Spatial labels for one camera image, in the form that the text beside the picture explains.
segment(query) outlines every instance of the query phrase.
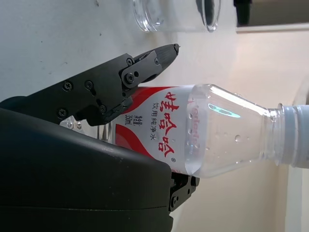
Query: red and white label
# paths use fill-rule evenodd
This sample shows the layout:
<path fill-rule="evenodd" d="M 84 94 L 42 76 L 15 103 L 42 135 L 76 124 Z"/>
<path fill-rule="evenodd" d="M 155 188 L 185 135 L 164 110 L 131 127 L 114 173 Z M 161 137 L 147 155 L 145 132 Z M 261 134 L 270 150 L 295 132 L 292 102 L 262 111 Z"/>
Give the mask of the red and white label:
<path fill-rule="evenodd" d="M 113 142 L 186 174 L 184 147 L 192 88 L 140 87 L 132 96 L 132 106 L 112 123 Z"/>

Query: clear glass cup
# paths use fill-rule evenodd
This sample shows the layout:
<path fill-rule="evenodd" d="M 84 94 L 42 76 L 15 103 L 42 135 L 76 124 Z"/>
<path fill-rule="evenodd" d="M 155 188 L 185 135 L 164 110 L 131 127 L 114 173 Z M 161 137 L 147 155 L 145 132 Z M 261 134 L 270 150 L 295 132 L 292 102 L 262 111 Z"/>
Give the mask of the clear glass cup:
<path fill-rule="evenodd" d="M 213 32 L 221 0 L 133 0 L 133 8 L 135 20 L 145 32 Z"/>

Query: bottle cap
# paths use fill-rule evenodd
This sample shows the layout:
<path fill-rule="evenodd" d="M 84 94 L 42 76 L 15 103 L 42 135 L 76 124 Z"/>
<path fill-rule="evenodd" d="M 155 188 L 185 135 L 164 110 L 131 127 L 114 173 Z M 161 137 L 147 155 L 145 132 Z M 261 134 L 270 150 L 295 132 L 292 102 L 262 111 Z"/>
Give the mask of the bottle cap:
<path fill-rule="evenodd" d="M 305 168 L 309 164 L 309 105 L 284 106 L 285 138 L 282 163 Z"/>

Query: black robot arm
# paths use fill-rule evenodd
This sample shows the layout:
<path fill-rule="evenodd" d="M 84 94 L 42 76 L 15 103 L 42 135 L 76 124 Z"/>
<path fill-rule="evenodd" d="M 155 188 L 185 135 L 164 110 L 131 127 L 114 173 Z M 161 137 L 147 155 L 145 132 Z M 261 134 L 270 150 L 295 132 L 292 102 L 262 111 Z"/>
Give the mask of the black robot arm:
<path fill-rule="evenodd" d="M 165 163 L 76 133 L 59 124 L 74 115 L 91 126 L 132 104 L 138 84 L 156 78 L 177 44 L 128 54 L 27 97 L 0 103 L 0 220 L 4 231 L 169 232 L 169 213 L 199 179 Z"/>

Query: black cover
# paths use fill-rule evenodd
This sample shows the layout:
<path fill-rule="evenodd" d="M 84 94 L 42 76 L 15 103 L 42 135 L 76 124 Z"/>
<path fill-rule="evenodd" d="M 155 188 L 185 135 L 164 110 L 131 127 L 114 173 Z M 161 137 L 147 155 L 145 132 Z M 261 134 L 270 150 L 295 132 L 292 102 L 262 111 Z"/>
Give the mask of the black cover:
<path fill-rule="evenodd" d="M 169 232 L 165 163 L 0 109 L 2 231 Z"/>

